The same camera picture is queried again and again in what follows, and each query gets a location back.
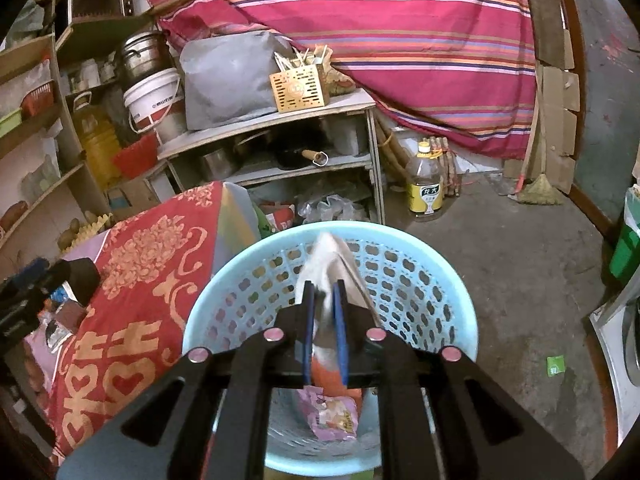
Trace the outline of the maroon scouring pad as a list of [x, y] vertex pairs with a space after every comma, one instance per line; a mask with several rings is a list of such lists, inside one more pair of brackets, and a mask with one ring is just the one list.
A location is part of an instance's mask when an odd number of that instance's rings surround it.
[[64, 327], [72, 334], [76, 334], [86, 316], [86, 307], [75, 300], [66, 300], [56, 310], [54, 319], [59, 326]]

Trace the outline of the clear yellow label bottle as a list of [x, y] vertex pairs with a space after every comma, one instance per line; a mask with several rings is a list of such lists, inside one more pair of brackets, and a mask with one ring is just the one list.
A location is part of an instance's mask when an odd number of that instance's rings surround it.
[[408, 208], [418, 219], [431, 218], [442, 209], [444, 173], [439, 161], [441, 154], [430, 140], [423, 138], [413, 158], [408, 161]]

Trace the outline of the grey cloth rag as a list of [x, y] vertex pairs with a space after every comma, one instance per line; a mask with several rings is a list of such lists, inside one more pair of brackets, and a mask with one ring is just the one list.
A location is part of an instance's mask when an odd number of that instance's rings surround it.
[[375, 325], [382, 326], [378, 312], [361, 277], [352, 251], [341, 238], [322, 232], [314, 242], [311, 253], [298, 274], [295, 302], [303, 299], [304, 285], [311, 282], [317, 293], [314, 300], [314, 328], [312, 329], [312, 358], [328, 370], [338, 370], [337, 343], [333, 321], [333, 284], [343, 281], [350, 304], [367, 309]]

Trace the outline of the green plastic tray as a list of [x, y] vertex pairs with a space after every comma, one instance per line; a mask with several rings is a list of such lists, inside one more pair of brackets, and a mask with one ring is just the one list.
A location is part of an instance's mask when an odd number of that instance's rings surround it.
[[22, 123], [22, 110], [17, 108], [0, 118], [0, 136], [6, 136]]

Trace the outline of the straw broom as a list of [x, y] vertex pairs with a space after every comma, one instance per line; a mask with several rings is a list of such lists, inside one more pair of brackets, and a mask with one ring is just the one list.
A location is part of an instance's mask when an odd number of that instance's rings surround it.
[[562, 194], [549, 181], [547, 169], [546, 122], [540, 77], [536, 76], [534, 116], [521, 171], [512, 200], [532, 206], [560, 206]]

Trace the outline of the grey low shelf unit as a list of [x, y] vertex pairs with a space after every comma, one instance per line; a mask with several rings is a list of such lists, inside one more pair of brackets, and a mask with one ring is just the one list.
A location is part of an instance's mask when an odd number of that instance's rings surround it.
[[[384, 224], [384, 193], [378, 141], [374, 123], [375, 102], [358, 89], [330, 99], [324, 107], [272, 113], [234, 124], [183, 133], [158, 149], [182, 190], [195, 185], [195, 157], [225, 148], [238, 162], [230, 181], [256, 186], [330, 174], [335, 171], [367, 171], [372, 190], [370, 219]], [[364, 147], [356, 154], [342, 154], [326, 136], [329, 119], [348, 119], [364, 131]]]

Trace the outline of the striped pink red curtain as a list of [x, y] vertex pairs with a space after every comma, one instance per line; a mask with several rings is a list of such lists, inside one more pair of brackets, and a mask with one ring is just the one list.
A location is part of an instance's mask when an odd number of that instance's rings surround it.
[[536, 89], [528, 0], [193, 0], [160, 24], [177, 48], [256, 29], [300, 50], [328, 47], [395, 122], [480, 155], [525, 154]]

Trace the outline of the pink white snack bag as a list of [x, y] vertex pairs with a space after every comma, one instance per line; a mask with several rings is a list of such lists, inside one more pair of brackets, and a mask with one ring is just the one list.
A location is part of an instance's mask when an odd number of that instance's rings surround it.
[[356, 401], [350, 396], [326, 396], [320, 387], [295, 391], [298, 406], [314, 436], [322, 442], [355, 440], [359, 426]]

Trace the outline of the orange biscuit wrapper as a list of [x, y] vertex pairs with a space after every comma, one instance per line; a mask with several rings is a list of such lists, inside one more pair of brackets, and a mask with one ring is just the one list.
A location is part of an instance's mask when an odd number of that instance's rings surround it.
[[349, 396], [357, 403], [362, 400], [361, 389], [347, 388], [338, 370], [328, 370], [316, 358], [311, 360], [311, 381], [314, 386], [321, 388], [326, 396]]

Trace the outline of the white red plastic bucket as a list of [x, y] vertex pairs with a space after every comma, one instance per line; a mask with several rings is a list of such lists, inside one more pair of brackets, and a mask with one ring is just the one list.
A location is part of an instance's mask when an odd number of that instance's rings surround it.
[[186, 106], [181, 76], [176, 68], [161, 70], [124, 93], [129, 125], [137, 134], [155, 133], [167, 143], [186, 128]]

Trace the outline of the black silver foil bag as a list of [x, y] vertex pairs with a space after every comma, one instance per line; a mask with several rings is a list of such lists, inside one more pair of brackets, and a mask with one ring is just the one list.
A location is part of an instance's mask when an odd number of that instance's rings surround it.
[[74, 300], [83, 307], [88, 307], [91, 298], [101, 283], [101, 275], [90, 258], [63, 260], [66, 279], [63, 289], [70, 300]]

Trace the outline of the cardboard box blue label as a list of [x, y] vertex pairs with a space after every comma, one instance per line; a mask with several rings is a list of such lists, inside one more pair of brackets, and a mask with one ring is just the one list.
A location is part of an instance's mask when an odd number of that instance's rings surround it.
[[118, 186], [110, 188], [105, 192], [105, 196], [113, 214], [130, 213], [132, 209], [130, 200], [128, 200], [127, 195], [121, 188], [119, 188]]

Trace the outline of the yellow oil jug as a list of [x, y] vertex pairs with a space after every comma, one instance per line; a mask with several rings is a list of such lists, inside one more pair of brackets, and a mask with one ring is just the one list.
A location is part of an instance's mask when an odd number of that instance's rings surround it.
[[122, 176], [113, 158], [122, 147], [115, 126], [102, 106], [93, 104], [92, 92], [84, 91], [73, 100], [72, 119], [86, 162], [102, 191]]

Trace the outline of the yellow egg tray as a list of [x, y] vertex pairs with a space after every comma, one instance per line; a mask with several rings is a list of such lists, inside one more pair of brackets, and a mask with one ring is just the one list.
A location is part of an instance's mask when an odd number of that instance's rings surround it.
[[90, 238], [107, 231], [113, 225], [113, 220], [114, 217], [112, 214], [102, 214], [102, 216], [96, 218], [95, 222], [81, 226], [70, 244], [61, 250], [61, 254], [66, 255], [72, 249], [90, 240]]

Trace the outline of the light blue plastic basket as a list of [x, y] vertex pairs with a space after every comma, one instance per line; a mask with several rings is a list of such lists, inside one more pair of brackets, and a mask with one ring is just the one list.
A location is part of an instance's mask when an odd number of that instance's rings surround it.
[[[449, 262], [418, 238], [376, 223], [333, 221], [288, 229], [244, 249], [209, 280], [186, 321], [182, 348], [213, 353], [238, 348], [298, 304], [306, 283], [318, 292], [317, 346], [333, 352], [331, 292], [343, 281], [351, 302], [375, 310], [378, 326], [414, 348], [455, 346], [477, 358], [478, 327], [471, 297]], [[321, 441], [306, 422], [299, 396], [271, 397], [266, 465], [306, 477], [359, 474], [380, 466], [378, 401], [363, 395], [357, 437]]]

